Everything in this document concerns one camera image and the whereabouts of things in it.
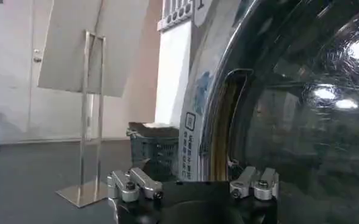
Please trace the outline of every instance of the metal clamp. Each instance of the metal clamp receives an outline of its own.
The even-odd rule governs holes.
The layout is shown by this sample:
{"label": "metal clamp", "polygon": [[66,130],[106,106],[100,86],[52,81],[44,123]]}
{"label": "metal clamp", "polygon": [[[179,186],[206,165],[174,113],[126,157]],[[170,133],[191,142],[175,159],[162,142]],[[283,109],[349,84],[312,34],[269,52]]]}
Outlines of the metal clamp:
{"label": "metal clamp", "polygon": [[266,168],[261,178],[254,186],[254,196],[259,200],[278,198],[279,174],[275,169]]}
{"label": "metal clamp", "polygon": [[113,171],[107,177],[108,198],[120,198],[124,202],[137,201],[140,188],[132,180],[129,180],[124,172]]}
{"label": "metal clamp", "polygon": [[132,168],[130,170],[130,179],[136,182],[142,188],[142,190],[144,190],[144,195],[146,198],[162,199],[162,183],[152,180],[140,168]]}
{"label": "metal clamp", "polygon": [[257,176],[257,169],[253,166],[246,167],[240,177],[229,183],[229,192],[233,198],[245,198],[249,196],[249,189],[254,178]]}

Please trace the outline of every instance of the stand base plate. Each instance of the stand base plate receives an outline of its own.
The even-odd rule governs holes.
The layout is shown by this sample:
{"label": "stand base plate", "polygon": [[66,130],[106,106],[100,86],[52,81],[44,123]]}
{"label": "stand base plate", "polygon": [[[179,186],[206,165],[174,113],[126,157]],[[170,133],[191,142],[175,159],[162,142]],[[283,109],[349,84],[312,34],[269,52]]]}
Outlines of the stand base plate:
{"label": "stand base plate", "polygon": [[107,185],[100,182],[98,190],[95,191],[95,181],[90,181],[83,184],[81,189],[79,185],[75,185],[59,190],[56,193],[78,208],[83,208],[107,198]]}

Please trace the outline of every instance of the bolt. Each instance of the bolt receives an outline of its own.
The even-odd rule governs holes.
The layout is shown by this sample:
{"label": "bolt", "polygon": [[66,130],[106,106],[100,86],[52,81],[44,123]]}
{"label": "bolt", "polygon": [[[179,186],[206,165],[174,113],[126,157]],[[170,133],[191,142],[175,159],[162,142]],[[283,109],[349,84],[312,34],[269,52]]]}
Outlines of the bolt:
{"label": "bolt", "polygon": [[127,189],[127,190],[129,190],[129,191],[132,191],[132,190],[134,190],[134,189],[136,189],[136,184],[135,183],[133,183],[133,182],[127,182],[126,184],[125,184],[125,188]]}
{"label": "bolt", "polygon": [[163,198],[163,192],[158,191],[154,193],[154,199],[155,200],[161,200]]}
{"label": "bolt", "polygon": [[241,196],[241,193],[238,189],[233,190],[230,195],[234,198],[234,199],[239,199]]}

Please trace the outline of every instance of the gray floor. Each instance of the gray floor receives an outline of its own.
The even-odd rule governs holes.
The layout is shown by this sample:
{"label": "gray floor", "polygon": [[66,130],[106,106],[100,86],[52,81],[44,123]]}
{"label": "gray floor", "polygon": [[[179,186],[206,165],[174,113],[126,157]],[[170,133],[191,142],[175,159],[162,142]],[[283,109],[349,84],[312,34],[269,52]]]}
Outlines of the gray floor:
{"label": "gray floor", "polygon": [[[104,176],[130,167],[129,141],[105,142],[102,151]],[[88,180],[94,152],[87,149]],[[77,183],[78,159],[76,142],[0,146],[0,223],[113,223],[105,200],[77,209],[55,193]]]}

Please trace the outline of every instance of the white wall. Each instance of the white wall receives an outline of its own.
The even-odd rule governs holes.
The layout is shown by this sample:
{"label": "white wall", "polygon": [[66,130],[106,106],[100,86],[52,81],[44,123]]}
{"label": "white wall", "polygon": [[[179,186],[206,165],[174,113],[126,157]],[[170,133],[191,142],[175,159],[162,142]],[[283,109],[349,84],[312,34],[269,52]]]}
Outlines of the white wall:
{"label": "white wall", "polygon": [[191,21],[162,33],[155,121],[179,127],[189,74]]}
{"label": "white wall", "polygon": [[0,141],[28,138],[31,0],[0,4]]}
{"label": "white wall", "polygon": [[[52,0],[0,4],[0,143],[80,136],[80,94],[38,88],[40,64],[31,63],[33,48],[43,49],[51,5]],[[161,1],[150,1],[123,97],[105,97],[106,138],[125,137],[128,121],[154,120],[161,9]]]}

